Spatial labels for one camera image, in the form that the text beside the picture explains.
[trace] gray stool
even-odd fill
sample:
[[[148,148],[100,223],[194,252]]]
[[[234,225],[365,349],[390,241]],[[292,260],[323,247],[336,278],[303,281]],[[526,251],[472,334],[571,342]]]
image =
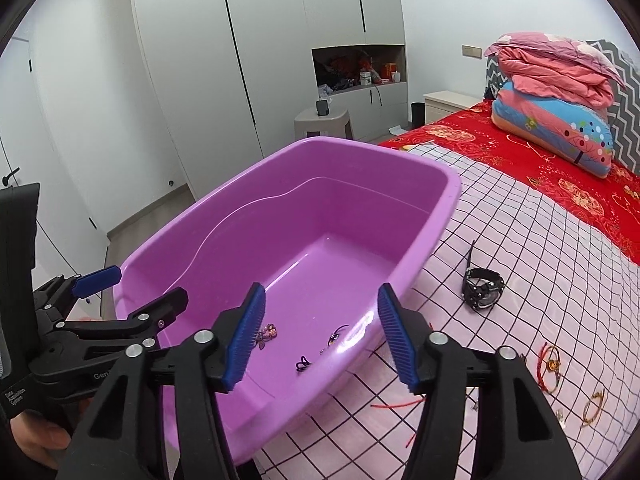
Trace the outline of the gray stool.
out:
[[[294,124],[296,140],[320,135],[353,140],[349,111],[344,106],[331,106],[329,114],[321,117],[316,108],[307,108],[299,113]]]

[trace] bed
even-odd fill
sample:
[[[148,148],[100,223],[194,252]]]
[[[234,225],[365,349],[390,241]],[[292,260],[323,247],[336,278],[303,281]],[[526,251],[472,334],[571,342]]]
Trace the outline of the bed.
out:
[[[439,160],[463,183],[451,222],[402,302],[464,346],[513,346],[534,377],[545,345],[555,345],[559,383],[546,398],[583,477],[596,480],[638,439],[640,178],[617,162],[596,178],[507,135],[490,115],[485,100],[383,143]],[[401,219],[389,229],[402,229]],[[506,282],[487,314],[460,294],[471,240],[473,264]],[[457,479],[470,477],[476,401],[469,389]],[[423,402],[399,383],[386,343],[371,348],[322,410],[258,454],[264,478],[399,480]],[[610,470],[606,478],[625,476]]]

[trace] paper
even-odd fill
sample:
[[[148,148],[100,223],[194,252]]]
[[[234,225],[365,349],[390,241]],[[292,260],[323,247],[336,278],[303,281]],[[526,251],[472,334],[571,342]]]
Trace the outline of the paper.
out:
[[[407,133],[407,130],[405,130],[400,125],[398,125],[398,126],[394,126],[393,128],[389,128],[389,133],[391,135],[398,136],[398,135],[402,135],[402,134]]]

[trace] orange box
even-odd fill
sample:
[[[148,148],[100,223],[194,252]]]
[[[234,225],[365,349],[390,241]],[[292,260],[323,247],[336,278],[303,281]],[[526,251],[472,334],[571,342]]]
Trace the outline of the orange box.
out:
[[[396,63],[385,63],[385,66],[382,69],[382,74],[380,75],[380,77],[382,79],[391,79],[391,73],[397,72],[397,71],[398,71],[398,66],[396,65]]]

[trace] light switch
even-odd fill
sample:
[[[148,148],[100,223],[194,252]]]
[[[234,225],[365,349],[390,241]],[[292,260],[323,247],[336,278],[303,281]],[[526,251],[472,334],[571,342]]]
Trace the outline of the light switch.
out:
[[[477,46],[462,46],[462,55],[465,57],[477,57],[482,59],[482,49]]]

